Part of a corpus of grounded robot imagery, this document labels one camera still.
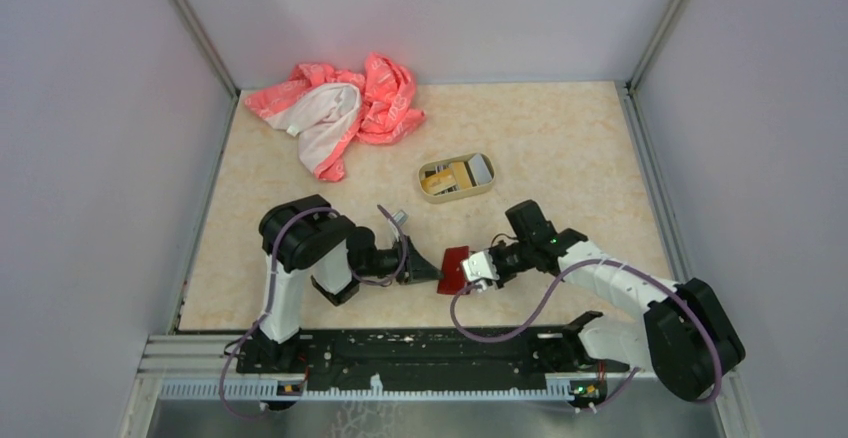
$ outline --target table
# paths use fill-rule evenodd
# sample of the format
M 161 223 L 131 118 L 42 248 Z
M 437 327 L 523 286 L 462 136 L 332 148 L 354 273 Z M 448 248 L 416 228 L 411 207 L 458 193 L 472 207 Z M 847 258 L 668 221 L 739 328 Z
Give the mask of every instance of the table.
M 242 93 L 242 101 L 249 92 Z M 356 224 L 390 232 L 376 209 L 403 209 L 418 250 L 436 266 L 447 247 L 482 249 L 511 233 L 507 208 L 536 200 L 557 230 L 585 233 L 610 255 L 668 277 L 667 261 L 612 82 L 420 86 L 414 103 L 427 122 L 394 146 L 353 143 L 347 177 L 316 180 L 297 158 L 295 138 L 271 129 L 242 103 L 188 280 L 181 330 L 245 329 L 263 306 L 265 258 L 259 220 L 275 205 L 319 193 Z M 496 184 L 488 193 L 444 204 L 416 190 L 421 164 L 471 152 L 487 154 Z M 531 271 L 498 291 L 464 297 L 467 325 L 515 325 L 533 311 L 552 277 Z M 306 328 L 452 326 L 450 297 L 436 283 L 361 286 L 334 307 L 306 287 Z M 614 310 L 592 293 L 560 285 L 537 324 L 567 323 L 583 311 Z

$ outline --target floor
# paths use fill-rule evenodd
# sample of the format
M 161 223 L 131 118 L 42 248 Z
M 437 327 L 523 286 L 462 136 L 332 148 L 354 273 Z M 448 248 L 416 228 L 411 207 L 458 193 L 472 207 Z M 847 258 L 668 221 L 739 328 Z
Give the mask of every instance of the floor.
M 534 199 L 557 229 L 574 228 L 610 255 L 669 276 L 612 82 L 420 86 L 414 106 L 428 115 L 420 129 L 395 146 L 353 143 L 344 155 L 348 176 L 323 183 L 298 161 L 294 138 L 272 130 L 240 103 L 179 328 L 250 326 L 265 286 L 259 220 L 275 205 L 313 193 L 372 228 L 378 247 L 389 244 L 389 229 L 376 205 L 405 210 L 405 232 L 436 265 L 447 247 L 482 249 L 496 233 L 511 232 L 503 212 Z M 491 191 L 444 204 L 418 194 L 421 164 L 477 151 L 495 166 Z M 501 290 L 465 297 L 459 319 L 468 325 L 521 323 L 550 282 L 527 272 Z M 436 294 L 436 283 L 362 287 L 340 307 L 306 289 L 303 327 L 451 326 L 450 297 Z M 590 292 L 561 285 L 537 323 L 566 323 L 588 309 L 612 311 Z

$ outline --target metal frame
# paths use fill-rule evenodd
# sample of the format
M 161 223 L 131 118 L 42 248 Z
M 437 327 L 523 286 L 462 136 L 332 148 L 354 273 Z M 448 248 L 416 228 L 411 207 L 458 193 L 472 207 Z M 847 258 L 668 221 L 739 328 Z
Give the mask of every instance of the metal frame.
M 185 266 L 185 277 L 190 276 L 191 268 L 197 252 L 197 244 L 202 233 L 203 224 L 211 202 L 218 169 L 220 167 L 223 150 L 229 136 L 229 129 L 238 103 L 240 90 L 233 83 L 220 56 L 209 40 L 199 19 L 194 13 L 187 0 L 171 0 L 176 12 L 186 25 L 192 35 L 198 49 L 209 63 L 221 84 L 233 98 L 233 103 L 228 116 L 228 124 L 225 136 L 221 142 L 221 154 L 216 163 L 210 185 L 206 196 L 203 213 L 197 224 L 197 236 L 195 246 L 187 259 Z M 680 231 L 665 187 L 662 171 L 659 166 L 654 147 L 651 142 L 651 133 L 648 122 L 642 113 L 638 100 L 638 90 L 650 71 L 656 57 L 661 52 L 662 46 L 670 35 L 674 25 L 679 19 L 688 0 L 671 0 L 666 11 L 657 26 L 647 48 L 642 54 L 632 77 L 627 82 L 616 82 L 619 99 L 627 121 L 631 140 L 636 151 L 639 166 L 642 171 L 645 187 L 650 198 L 654 217 L 659 228 L 659 235 L 669 261 L 674 279 L 686 281 L 692 276 L 691 267 L 687 259 L 687 253 L 681 240 Z M 178 297 L 178 305 L 175 307 L 175 315 L 172 320 L 170 333 L 176 329 L 179 320 L 179 310 L 185 287 Z M 143 437 L 147 435 L 151 420 L 154 415 L 154 407 L 160 395 L 163 384 L 172 378 L 210 379 L 217 377 L 224 364 L 222 355 L 224 344 L 238 338 L 237 332 L 232 334 L 210 334 L 210 335 L 160 335 L 151 336 L 145 348 L 144 355 L 136 375 L 135 385 L 127 406 L 121 428 L 121 436 Z M 552 379 L 580 379 L 582 376 L 552 376 Z M 238 380 L 240 375 L 234 374 L 233 378 Z M 259 378 L 273 378 L 283 381 L 297 380 L 299 375 L 263 375 Z M 655 376 L 640 374 L 643 379 L 656 379 Z M 256 376 L 248 378 L 256 381 Z M 736 370 L 731 370 L 725 376 L 724 390 L 716 402 L 716 418 L 719 420 L 725 436 L 728 437 L 759 437 L 758 422 L 752 411 L 750 400 L 744 384 Z

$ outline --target beige table surface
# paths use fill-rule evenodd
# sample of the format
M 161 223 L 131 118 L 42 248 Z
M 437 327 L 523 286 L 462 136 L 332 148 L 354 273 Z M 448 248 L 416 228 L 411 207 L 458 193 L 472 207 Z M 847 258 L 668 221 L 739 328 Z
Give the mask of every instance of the beige table surface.
M 242 94 L 242 100 L 249 95 Z M 296 140 L 272 130 L 241 103 L 212 197 L 179 328 L 244 329 L 262 308 L 265 258 L 258 223 L 273 206 L 320 193 L 389 244 L 376 209 L 404 209 L 418 250 L 441 266 L 444 249 L 482 249 L 512 232 L 504 211 L 536 200 L 558 229 L 574 228 L 609 254 L 657 276 L 668 267 L 613 83 L 474 84 L 419 87 L 414 103 L 428 121 L 394 146 L 353 143 L 347 177 L 319 182 L 297 159 Z M 415 186 L 429 161 L 481 151 L 497 173 L 483 195 L 433 205 Z M 468 325 L 523 322 L 551 282 L 532 271 L 497 291 L 464 297 Z M 334 307 L 307 285 L 302 325 L 312 328 L 451 326 L 450 297 L 436 283 L 361 286 Z M 583 311 L 611 308 L 593 294 L 560 285 L 537 321 L 567 323 Z

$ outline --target pink towel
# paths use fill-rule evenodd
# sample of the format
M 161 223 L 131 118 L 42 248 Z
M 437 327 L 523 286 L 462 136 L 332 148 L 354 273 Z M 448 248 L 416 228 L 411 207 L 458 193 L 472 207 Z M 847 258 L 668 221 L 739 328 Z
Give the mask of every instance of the pink towel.
M 346 131 L 339 130 L 337 123 L 344 113 L 331 110 L 331 101 L 322 102 L 326 104 L 323 107 L 315 104 L 301 107 L 311 109 L 313 113 L 316 109 L 322 109 L 320 117 L 286 117 L 287 109 L 307 93 L 327 83 L 349 83 L 361 93 L 361 107 Z M 317 93 L 328 96 L 322 91 L 318 90 Z M 342 153 L 354 137 L 372 145 L 391 145 L 424 122 L 424 112 L 409 107 L 414 96 L 415 78 L 409 70 L 385 56 L 371 53 L 365 60 L 364 76 L 350 70 L 336 70 L 328 64 L 303 63 L 295 66 L 287 81 L 250 95 L 244 103 L 271 126 L 287 129 L 293 135 L 305 130 L 290 129 L 292 121 L 311 122 L 323 127 L 324 132 L 311 134 L 320 134 L 320 142 L 313 141 L 308 133 L 301 134 L 299 156 L 301 162 L 318 179 L 339 181 L 345 176 Z

